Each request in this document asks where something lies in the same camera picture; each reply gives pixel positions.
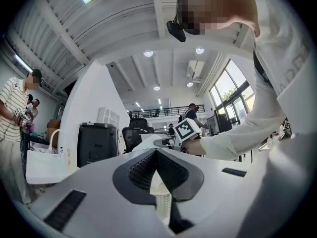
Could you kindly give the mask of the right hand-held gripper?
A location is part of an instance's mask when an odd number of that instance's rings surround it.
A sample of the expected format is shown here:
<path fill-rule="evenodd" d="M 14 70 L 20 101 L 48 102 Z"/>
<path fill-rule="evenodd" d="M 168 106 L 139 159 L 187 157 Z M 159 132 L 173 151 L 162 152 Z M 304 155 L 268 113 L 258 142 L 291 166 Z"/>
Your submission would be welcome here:
<path fill-rule="evenodd" d="M 193 119 L 185 118 L 174 127 L 174 138 L 157 139 L 153 144 L 160 148 L 181 148 L 187 140 L 194 140 L 202 134 Z"/>

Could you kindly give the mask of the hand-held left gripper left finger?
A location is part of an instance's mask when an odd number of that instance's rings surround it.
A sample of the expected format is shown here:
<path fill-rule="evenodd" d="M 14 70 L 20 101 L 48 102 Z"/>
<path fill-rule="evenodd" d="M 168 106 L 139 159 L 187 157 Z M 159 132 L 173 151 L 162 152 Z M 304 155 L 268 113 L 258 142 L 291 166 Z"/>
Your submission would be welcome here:
<path fill-rule="evenodd" d="M 48 234 L 64 238 L 171 238 L 150 194 L 155 149 L 80 168 L 31 206 Z"/>

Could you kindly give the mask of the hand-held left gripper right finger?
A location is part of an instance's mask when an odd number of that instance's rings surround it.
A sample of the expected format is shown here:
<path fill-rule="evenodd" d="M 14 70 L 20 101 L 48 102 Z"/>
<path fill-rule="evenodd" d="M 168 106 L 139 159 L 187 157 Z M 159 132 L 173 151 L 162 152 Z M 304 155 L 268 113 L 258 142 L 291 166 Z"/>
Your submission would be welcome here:
<path fill-rule="evenodd" d="M 170 238 L 197 226 L 234 192 L 259 159 L 234 162 L 196 157 L 170 149 L 156 150 L 156 171 L 168 191 L 168 227 L 158 238 Z"/>

